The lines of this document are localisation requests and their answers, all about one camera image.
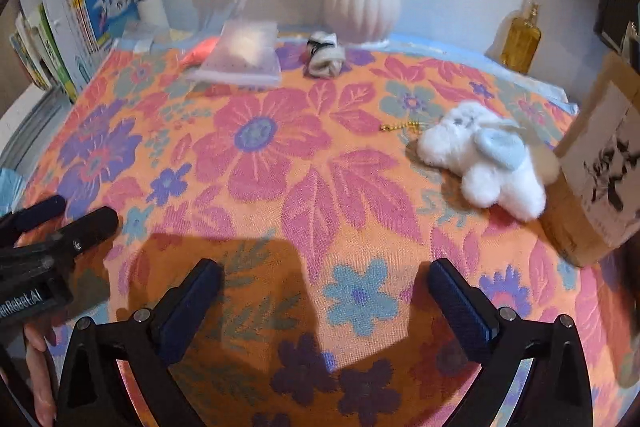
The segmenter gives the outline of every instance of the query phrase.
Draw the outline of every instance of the light blue plush ear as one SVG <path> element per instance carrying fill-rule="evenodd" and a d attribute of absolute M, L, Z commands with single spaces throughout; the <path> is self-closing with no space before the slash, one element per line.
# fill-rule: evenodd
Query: light blue plush ear
<path fill-rule="evenodd" d="M 524 162 L 525 145 L 522 138 L 514 132 L 484 128 L 476 131 L 474 142 L 484 156 L 503 169 L 514 171 Z"/>

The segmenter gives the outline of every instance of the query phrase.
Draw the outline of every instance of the yellow liquid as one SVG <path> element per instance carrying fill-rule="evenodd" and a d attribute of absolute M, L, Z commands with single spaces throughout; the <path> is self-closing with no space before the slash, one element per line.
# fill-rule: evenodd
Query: yellow liquid
<path fill-rule="evenodd" d="M 529 73 L 541 38 L 542 32 L 531 19 L 515 18 L 500 56 L 501 63 L 517 73 Z"/>

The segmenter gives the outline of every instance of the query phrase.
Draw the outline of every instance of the clear plastic bag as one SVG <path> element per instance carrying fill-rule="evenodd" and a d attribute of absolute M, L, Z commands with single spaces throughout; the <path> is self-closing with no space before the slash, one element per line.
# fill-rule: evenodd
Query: clear plastic bag
<path fill-rule="evenodd" d="M 276 87 L 282 81 L 275 47 L 275 22 L 231 20 L 202 66 L 187 73 L 188 79 L 212 84 Z"/>

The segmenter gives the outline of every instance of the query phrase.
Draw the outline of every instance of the human hand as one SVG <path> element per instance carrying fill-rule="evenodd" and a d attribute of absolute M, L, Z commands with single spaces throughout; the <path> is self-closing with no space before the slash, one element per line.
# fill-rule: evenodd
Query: human hand
<path fill-rule="evenodd" d="M 47 343 L 56 345 L 56 334 L 49 319 L 41 319 L 24 327 L 26 362 L 33 386 L 33 402 L 36 419 L 42 427 L 53 427 L 56 418 L 56 402 L 53 399 L 49 367 L 47 367 Z"/>

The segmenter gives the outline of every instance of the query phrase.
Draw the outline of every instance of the metal screw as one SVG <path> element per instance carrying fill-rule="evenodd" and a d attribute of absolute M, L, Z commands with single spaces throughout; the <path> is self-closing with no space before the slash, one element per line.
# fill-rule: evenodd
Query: metal screw
<path fill-rule="evenodd" d="M 144 322 L 151 316 L 151 312 L 146 308 L 142 308 L 133 314 L 133 320 L 136 322 Z"/>
<path fill-rule="evenodd" d="M 560 315 L 560 323 L 565 328 L 573 328 L 575 326 L 574 320 L 569 315 Z"/>
<path fill-rule="evenodd" d="M 91 326 L 92 322 L 93 321 L 89 317 L 82 317 L 78 320 L 78 322 L 76 322 L 76 328 L 78 328 L 79 330 L 85 330 L 86 328 Z"/>
<path fill-rule="evenodd" d="M 504 320 L 511 322 L 515 320 L 518 314 L 512 310 L 511 308 L 500 308 L 500 317 L 504 318 Z"/>

